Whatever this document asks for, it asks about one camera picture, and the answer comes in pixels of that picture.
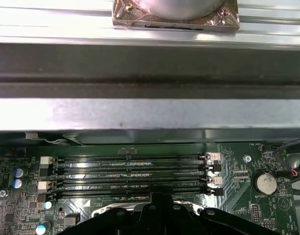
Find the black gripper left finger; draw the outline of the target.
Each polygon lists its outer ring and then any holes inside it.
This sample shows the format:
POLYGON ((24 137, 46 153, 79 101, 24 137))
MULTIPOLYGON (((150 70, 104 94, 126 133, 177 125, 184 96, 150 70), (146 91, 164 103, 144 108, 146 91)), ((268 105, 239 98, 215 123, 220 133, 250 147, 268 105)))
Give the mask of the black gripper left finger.
POLYGON ((61 235, 161 235, 162 193, 151 194, 151 202, 137 214, 113 208, 76 226, 60 232, 61 235))

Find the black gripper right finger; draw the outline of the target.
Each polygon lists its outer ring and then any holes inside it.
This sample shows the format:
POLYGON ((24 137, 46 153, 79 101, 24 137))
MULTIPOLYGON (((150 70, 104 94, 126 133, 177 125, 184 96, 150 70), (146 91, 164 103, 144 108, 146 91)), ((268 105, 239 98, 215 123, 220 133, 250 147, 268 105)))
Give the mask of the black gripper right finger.
POLYGON ((166 235, 276 235, 277 232, 216 208, 199 215, 174 203, 170 194, 162 195, 162 219, 166 235))

